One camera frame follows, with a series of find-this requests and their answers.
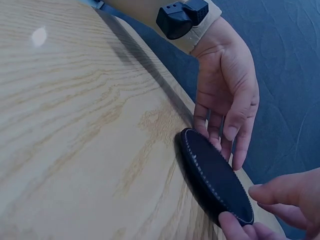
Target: hand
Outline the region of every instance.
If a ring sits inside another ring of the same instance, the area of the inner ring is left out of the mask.
[[[191,54],[199,61],[194,127],[221,151],[226,160],[230,158],[236,138],[232,167],[239,170],[247,156],[259,105],[259,87],[250,50],[220,17]]]
[[[264,185],[249,189],[250,196],[266,211],[284,222],[306,231],[306,240],[320,239],[320,168],[279,176]],[[261,223],[241,228],[231,213],[219,216],[228,240],[282,240]]]

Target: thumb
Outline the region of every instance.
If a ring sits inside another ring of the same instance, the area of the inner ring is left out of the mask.
[[[232,106],[225,117],[223,134],[229,141],[235,139],[239,129],[247,120],[254,96],[254,87],[250,86],[250,81],[246,80],[243,84],[244,86],[239,87],[234,93]]]

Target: black round object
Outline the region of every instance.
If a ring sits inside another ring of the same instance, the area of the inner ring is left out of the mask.
[[[191,128],[178,133],[175,143],[184,178],[209,218],[220,226],[218,216],[227,211],[241,226],[252,225],[254,212],[246,191],[220,152]]]

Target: person's arm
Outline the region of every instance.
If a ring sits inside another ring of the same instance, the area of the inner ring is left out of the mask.
[[[172,4],[176,1],[177,0],[104,0],[104,2],[111,7],[151,27],[165,39],[165,35],[156,24],[158,11],[161,7]],[[169,42],[187,54],[189,54],[195,48],[211,24],[217,20],[222,13],[221,10],[211,0],[205,1],[209,5],[209,13],[199,24],[199,26],[193,27],[190,32],[179,39],[167,39]]]

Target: knuckle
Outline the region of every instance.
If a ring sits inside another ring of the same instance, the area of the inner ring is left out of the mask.
[[[248,108],[243,108],[234,112],[232,120],[237,123],[243,123],[247,119],[248,110]]]

